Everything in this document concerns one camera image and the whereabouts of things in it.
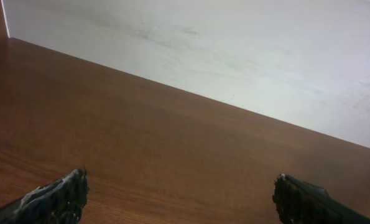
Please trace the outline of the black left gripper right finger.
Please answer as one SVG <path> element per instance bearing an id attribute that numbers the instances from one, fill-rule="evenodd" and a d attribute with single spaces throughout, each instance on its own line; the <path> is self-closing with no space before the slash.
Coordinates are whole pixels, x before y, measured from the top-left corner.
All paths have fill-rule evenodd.
<path id="1" fill-rule="evenodd" d="M 272 200 L 285 224 L 370 224 L 370 218 L 332 199 L 317 185 L 281 174 Z"/>

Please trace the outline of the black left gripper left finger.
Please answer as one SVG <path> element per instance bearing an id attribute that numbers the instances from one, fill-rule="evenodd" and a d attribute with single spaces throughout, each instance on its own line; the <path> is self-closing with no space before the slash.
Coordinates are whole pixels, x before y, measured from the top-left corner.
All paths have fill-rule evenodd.
<path id="1" fill-rule="evenodd" d="M 0 224 L 77 224 L 89 189 L 87 172 L 75 169 L 0 207 Z"/>

